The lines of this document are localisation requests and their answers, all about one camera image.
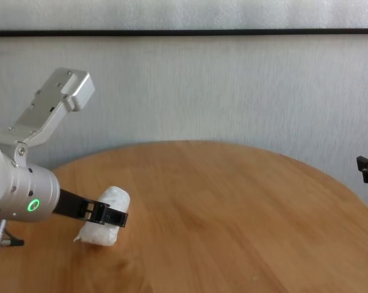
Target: metal bolt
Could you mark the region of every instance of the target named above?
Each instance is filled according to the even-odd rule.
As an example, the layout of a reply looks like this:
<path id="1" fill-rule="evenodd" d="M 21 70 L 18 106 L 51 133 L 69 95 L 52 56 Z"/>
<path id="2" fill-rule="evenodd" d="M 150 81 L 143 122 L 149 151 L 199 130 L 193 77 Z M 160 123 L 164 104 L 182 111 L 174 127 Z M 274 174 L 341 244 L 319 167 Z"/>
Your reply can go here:
<path id="1" fill-rule="evenodd" d="M 21 148 L 18 150 L 18 154 L 22 157 L 22 156 L 25 154 L 25 148 L 21 147 Z"/>

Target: round wooden table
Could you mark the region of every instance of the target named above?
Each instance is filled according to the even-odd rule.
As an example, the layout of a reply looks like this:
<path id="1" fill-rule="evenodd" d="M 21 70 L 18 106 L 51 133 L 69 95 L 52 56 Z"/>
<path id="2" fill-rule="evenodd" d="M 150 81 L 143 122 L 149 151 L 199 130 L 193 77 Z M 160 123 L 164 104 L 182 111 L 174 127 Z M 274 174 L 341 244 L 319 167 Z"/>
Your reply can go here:
<path id="1" fill-rule="evenodd" d="M 368 292 L 368 208 L 299 161 L 167 142 L 55 173 L 88 198 L 127 190 L 127 227 L 113 247 L 99 247 L 73 242 L 83 222 L 59 215 L 11 223 L 26 245 L 0 251 L 0 292 Z"/>

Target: black stripe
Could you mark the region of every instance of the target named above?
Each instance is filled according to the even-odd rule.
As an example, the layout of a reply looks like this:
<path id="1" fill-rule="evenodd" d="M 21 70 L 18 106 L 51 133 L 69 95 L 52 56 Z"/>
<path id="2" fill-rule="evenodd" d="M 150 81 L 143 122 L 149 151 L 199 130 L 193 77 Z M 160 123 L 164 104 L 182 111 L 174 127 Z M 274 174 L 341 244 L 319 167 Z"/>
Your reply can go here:
<path id="1" fill-rule="evenodd" d="M 368 34 L 368 29 L 206 29 L 206 30 L 89 30 L 0 31 L 0 37 L 159 37 L 212 35 L 345 35 Z"/>

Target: green led light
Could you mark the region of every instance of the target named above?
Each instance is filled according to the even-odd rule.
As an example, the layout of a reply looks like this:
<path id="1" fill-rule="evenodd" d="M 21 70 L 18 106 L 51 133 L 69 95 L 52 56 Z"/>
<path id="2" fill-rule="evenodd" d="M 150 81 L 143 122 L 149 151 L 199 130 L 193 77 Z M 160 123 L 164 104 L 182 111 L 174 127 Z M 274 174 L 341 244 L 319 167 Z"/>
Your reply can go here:
<path id="1" fill-rule="evenodd" d="M 38 208 L 39 205 L 40 205 L 40 200 L 38 199 L 32 200 L 27 206 L 27 211 L 33 212 Z"/>

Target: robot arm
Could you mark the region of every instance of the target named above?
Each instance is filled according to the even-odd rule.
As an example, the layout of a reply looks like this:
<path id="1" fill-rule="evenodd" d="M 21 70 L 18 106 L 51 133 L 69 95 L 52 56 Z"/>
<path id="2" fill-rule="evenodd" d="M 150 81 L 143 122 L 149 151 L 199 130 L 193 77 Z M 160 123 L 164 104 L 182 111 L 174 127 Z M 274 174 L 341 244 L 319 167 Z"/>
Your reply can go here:
<path id="1" fill-rule="evenodd" d="M 6 220 L 36 222 L 53 212 L 125 226 L 126 213 L 62 190 L 52 172 L 27 163 L 29 147 L 46 142 L 64 116 L 81 110 L 93 92 L 87 72 L 58 68 L 17 122 L 0 131 L 0 246 L 11 245 L 2 239 Z"/>

